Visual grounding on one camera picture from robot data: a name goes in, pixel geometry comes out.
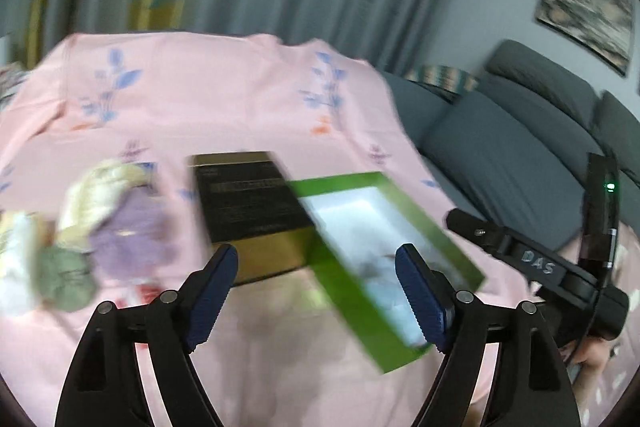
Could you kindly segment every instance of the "wall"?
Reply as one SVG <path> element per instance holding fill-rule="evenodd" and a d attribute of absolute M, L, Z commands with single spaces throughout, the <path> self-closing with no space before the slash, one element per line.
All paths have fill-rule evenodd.
<path fill-rule="evenodd" d="M 607 89 L 640 120 L 640 3 L 636 0 L 634 54 L 626 78 L 579 44 L 535 22 L 538 0 L 441 0 L 426 36 L 422 61 L 472 73 L 482 71 L 496 46 L 513 39 L 585 79 L 598 92 Z"/>

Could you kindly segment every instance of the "box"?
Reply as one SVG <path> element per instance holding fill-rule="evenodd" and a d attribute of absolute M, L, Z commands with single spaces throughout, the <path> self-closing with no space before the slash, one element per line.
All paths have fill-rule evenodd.
<path fill-rule="evenodd" d="M 291 182 L 319 234 L 307 262 L 365 350 L 386 373 L 428 349 L 395 272 L 412 243 L 456 289 L 484 276 L 413 200 L 380 172 Z"/>
<path fill-rule="evenodd" d="M 313 222 L 267 153 L 198 155 L 191 166 L 213 251 L 238 250 L 237 285 L 305 266 Z"/>

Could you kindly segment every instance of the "screw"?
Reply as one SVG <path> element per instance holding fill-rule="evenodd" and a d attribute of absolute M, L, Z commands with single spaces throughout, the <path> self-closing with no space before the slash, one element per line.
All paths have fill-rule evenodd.
<path fill-rule="evenodd" d="M 525 313 L 528 313 L 529 315 L 533 315 L 536 311 L 538 311 L 537 306 L 530 301 L 524 301 L 521 304 L 521 306 L 522 306 L 522 311 L 524 311 Z"/>
<path fill-rule="evenodd" d="M 106 315 L 112 309 L 113 309 L 113 304 L 111 304 L 109 301 L 101 302 L 100 304 L 98 304 L 98 313 L 100 315 Z"/>
<path fill-rule="evenodd" d="M 160 294 L 160 300 L 164 302 L 164 304 L 172 303 L 177 298 L 178 298 L 178 292 L 176 290 L 167 290 L 166 292 L 162 292 Z"/>
<path fill-rule="evenodd" d="M 456 293 L 456 299 L 465 304 L 469 304 L 470 302 L 473 302 L 474 295 L 473 293 L 466 290 L 460 290 L 458 293 Z"/>

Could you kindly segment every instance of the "open green box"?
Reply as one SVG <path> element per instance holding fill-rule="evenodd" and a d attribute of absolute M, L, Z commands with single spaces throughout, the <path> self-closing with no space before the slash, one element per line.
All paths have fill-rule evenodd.
<path fill-rule="evenodd" d="M 384 310 L 372 293 L 374 282 L 360 277 L 358 267 L 366 266 L 367 256 L 375 258 L 374 250 L 390 259 L 384 263 L 393 263 L 403 243 L 414 243 L 429 266 L 443 271 L 456 289 L 476 291 L 482 272 L 381 172 L 302 180 L 291 182 L 291 187 L 319 232 L 307 254 L 308 265 L 369 355 L 384 373 L 422 356 L 430 345 L 421 335 L 422 345 L 416 344 L 413 315 L 409 324 L 404 303 L 393 307 L 402 310 L 402 323 L 396 317 L 399 312 Z M 351 251 L 359 253 L 352 258 Z M 397 295 L 395 272 L 385 273 L 393 278 L 388 288 Z"/>

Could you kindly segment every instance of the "gray sofa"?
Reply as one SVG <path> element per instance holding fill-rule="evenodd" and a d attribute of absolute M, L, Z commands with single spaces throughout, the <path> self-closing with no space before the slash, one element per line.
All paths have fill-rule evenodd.
<path fill-rule="evenodd" d="M 640 123 L 613 95 L 515 41 L 451 100 L 385 73 L 405 131 L 460 208 L 559 250 L 577 234 L 589 152 L 620 166 L 621 220 L 640 231 Z"/>

